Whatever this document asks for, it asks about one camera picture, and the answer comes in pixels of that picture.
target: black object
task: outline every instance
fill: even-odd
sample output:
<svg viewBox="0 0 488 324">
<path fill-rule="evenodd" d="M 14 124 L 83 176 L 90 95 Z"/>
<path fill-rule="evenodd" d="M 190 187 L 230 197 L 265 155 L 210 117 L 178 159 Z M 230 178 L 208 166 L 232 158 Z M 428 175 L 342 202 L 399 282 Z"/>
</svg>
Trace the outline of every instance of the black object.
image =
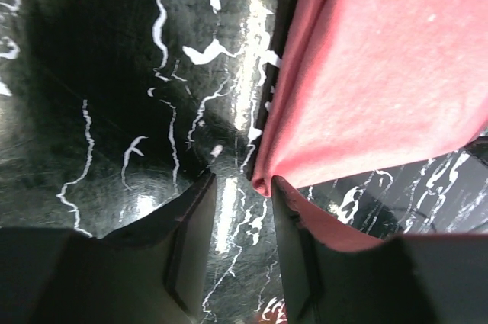
<svg viewBox="0 0 488 324">
<path fill-rule="evenodd" d="M 395 236 L 340 223 L 283 178 L 274 224 L 290 324 L 488 322 L 488 238 Z"/>
<path fill-rule="evenodd" d="M 103 239 L 0 230 L 0 322 L 196 322 L 216 202 L 214 174 Z"/>
</svg>

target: pink cloth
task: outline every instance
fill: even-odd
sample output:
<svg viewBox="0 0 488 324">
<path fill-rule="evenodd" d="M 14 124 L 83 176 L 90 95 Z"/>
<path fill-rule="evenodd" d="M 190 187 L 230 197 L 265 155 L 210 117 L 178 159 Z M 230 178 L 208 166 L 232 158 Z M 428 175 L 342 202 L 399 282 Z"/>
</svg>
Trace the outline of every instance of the pink cloth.
<svg viewBox="0 0 488 324">
<path fill-rule="evenodd" d="M 458 149 L 488 120 L 488 0 L 298 0 L 252 184 Z"/>
</svg>

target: red object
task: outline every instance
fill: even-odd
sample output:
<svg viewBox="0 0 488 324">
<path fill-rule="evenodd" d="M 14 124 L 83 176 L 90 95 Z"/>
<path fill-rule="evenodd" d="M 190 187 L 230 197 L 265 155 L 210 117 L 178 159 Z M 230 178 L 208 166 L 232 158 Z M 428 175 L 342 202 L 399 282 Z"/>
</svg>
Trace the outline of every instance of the red object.
<svg viewBox="0 0 488 324">
<path fill-rule="evenodd" d="M 252 184 L 458 149 L 488 120 L 488 0 L 298 0 Z"/>
</svg>

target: black marble surface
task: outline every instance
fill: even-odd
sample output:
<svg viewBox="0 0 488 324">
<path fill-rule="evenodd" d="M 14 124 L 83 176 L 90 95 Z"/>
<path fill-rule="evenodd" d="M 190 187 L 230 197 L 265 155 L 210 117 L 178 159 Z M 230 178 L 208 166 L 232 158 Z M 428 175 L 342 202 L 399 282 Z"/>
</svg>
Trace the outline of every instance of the black marble surface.
<svg viewBox="0 0 488 324">
<path fill-rule="evenodd" d="M 202 319 L 284 322 L 271 201 L 246 179 L 286 34 L 277 6 L 0 0 L 0 226 L 102 237 L 210 167 L 219 192 Z M 486 165 L 457 151 L 302 192 L 386 237 L 483 232 L 487 185 Z"/>
</svg>

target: glossy black surface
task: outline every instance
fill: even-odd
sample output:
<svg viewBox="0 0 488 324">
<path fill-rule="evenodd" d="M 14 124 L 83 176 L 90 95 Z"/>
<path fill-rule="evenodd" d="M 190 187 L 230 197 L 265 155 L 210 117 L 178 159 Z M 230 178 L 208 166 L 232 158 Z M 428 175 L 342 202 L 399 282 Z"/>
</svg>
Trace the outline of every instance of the glossy black surface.
<svg viewBox="0 0 488 324">
<path fill-rule="evenodd" d="M 102 237 L 210 168 L 205 319 L 283 319 L 271 204 L 245 175 L 273 81 L 263 69 L 276 60 L 278 0 L 211 3 L 1 0 L 0 226 Z M 285 34 L 271 50 L 281 53 Z M 303 193 L 376 236 L 468 231 L 488 219 L 487 179 L 478 159 L 455 152 Z"/>
</svg>

